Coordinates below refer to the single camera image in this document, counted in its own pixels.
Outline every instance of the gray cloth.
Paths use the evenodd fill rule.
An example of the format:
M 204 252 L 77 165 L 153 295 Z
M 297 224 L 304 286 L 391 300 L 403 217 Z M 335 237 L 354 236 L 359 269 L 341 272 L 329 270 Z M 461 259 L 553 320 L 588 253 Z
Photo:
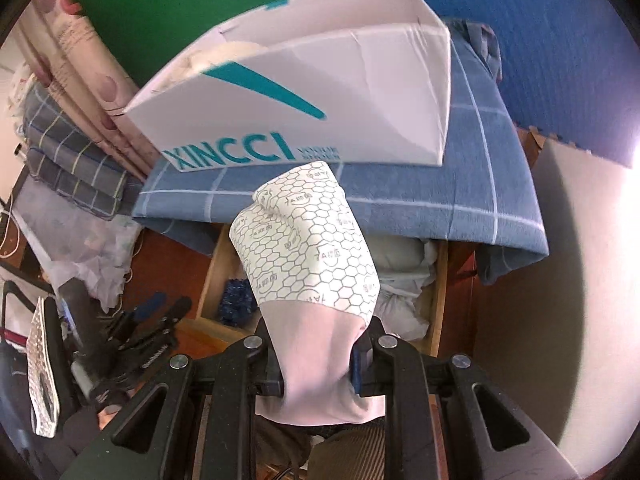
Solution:
M 24 103 L 31 175 L 104 219 L 130 216 L 142 183 L 88 139 L 37 82 Z

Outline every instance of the blue wall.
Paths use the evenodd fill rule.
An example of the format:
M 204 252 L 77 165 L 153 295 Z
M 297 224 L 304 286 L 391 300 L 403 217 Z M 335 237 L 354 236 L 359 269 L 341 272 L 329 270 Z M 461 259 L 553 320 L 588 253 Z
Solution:
M 640 142 L 640 49 L 608 0 L 425 0 L 492 26 L 512 118 L 630 165 Z

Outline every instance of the open box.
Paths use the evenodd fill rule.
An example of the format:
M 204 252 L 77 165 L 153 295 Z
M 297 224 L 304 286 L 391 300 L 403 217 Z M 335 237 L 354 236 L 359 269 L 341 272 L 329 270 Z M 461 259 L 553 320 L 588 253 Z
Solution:
M 450 33 L 424 0 L 282 0 L 207 31 L 126 114 L 178 171 L 440 166 L 449 101 Z
M 229 227 L 228 224 L 222 226 L 220 238 L 200 295 L 195 319 L 183 319 L 180 322 L 181 327 L 187 330 L 197 330 L 219 340 L 225 348 L 250 334 L 247 330 L 225 326 L 215 320 L 227 280 L 238 277 L 242 267 L 240 257 L 229 239 Z M 446 289 L 447 242 L 442 240 L 438 242 L 436 281 L 433 294 L 422 294 L 417 300 L 417 311 L 429 321 L 429 329 L 423 339 L 411 341 L 416 348 L 432 356 L 438 355 Z

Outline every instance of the blue plaid blanket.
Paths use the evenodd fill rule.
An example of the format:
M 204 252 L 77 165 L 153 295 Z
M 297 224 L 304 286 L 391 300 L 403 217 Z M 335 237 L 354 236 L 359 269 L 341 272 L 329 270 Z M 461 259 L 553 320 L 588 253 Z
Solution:
M 453 20 L 449 132 L 440 168 L 332 164 L 361 229 L 481 242 L 485 283 L 548 254 L 527 161 L 496 84 L 491 29 Z M 180 173 L 161 160 L 134 207 L 141 218 L 231 222 L 251 195 L 292 165 Z

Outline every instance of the rolled fabric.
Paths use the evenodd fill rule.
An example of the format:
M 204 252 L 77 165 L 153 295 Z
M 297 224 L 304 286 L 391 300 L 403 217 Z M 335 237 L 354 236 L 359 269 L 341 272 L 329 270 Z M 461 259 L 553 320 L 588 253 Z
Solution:
M 361 398 L 351 347 L 369 325 L 380 283 L 344 191 L 325 162 L 271 180 L 240 212 L 230 238 L 260 306 L 285 383 L 256 413 L 283 424 L 363 423 L 384 397 Z

